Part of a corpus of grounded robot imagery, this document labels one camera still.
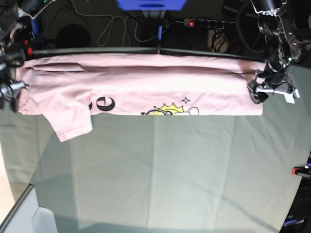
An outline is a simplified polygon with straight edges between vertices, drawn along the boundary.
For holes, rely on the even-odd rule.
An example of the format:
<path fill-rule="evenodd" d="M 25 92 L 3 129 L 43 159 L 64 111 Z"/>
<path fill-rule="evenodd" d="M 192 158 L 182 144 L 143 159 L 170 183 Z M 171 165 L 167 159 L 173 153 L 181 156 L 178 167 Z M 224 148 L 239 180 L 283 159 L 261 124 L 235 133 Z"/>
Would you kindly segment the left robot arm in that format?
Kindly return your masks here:
<path fill-rule="evenodd" d="M 267 44 L 265 49 L 251 47 L 242 33 L 240 19 L 249 6 L 258 15 L 258 29 Z M 286 0 L 247 0 L 237 11 L 236 30 L 242 43 L 253 53 L 270 53 L 264 70 L 257 70 L 255 78 L 247 85 L 250 98 L 255 104 L 266 101 L 269 94 L 283 95 L 290 104 L 300 98 L 289 74 L 289 66 L 299 61 L 301 56 L 292 20 Z"/>

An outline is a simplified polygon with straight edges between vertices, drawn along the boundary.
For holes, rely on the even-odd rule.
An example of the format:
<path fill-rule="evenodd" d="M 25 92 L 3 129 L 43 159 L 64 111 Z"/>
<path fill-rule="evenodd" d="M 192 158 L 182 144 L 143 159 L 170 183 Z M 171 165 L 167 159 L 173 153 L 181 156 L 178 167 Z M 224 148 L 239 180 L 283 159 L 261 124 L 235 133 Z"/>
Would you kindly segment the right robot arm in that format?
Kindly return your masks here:
<path fill-rule="evenodd" d="M 24 43 L 21 34 L 30 25 L 31 20 L 39 17 L 55 1 L 53 0 L 12 0 L 0 11 L 0 108 L 5 103 L 12 112 L 18 109 L 18 98 L 22 89 L 28 87 L 23 81 L 12 77 L 12 69 L 24 65 L 25 51 L 30 49 L 44 35 L 42 33 L 32 41 Z"/>

